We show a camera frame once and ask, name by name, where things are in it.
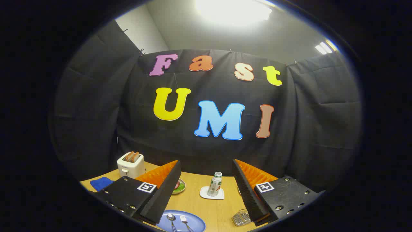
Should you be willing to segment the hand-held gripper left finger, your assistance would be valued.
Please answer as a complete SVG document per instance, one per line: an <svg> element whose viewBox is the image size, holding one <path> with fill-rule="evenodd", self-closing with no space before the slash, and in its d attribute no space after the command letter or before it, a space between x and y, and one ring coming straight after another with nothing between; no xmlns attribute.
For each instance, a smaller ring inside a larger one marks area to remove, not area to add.
<svg viewBox="0 0 412 232"><path fill-rule="evenodd" d="M121 177L94 192L103 203L153 226L163 212L181 176L181 162L174 160L137 178Z"/></svg>

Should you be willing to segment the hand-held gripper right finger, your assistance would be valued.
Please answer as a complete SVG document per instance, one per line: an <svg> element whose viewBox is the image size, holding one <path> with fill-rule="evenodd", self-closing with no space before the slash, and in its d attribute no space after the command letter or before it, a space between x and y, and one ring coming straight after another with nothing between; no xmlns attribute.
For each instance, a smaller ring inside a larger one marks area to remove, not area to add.
<svg viewBox="0 0 412 232"><path fill-rule="evenodd" d="M325 193L312 190L290 176L277 178L238 159L232 161L232 174L255 226L290 218Z"/></svg>

